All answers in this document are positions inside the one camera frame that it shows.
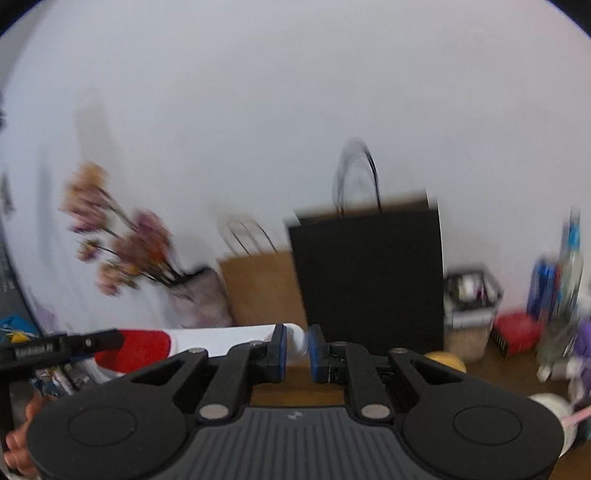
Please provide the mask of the person's left hand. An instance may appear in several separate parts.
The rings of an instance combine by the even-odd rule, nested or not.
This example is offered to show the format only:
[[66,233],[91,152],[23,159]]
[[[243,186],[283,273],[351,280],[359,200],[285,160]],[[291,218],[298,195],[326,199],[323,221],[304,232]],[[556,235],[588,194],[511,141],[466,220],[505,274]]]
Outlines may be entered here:
[[4,454],[6,465],[24,478],[36,479],[39,475],[27,447],[27,433],[34,417],[42,410],[44,398],[35,393],[25,409],[25,422],[6,437],[8,451]]

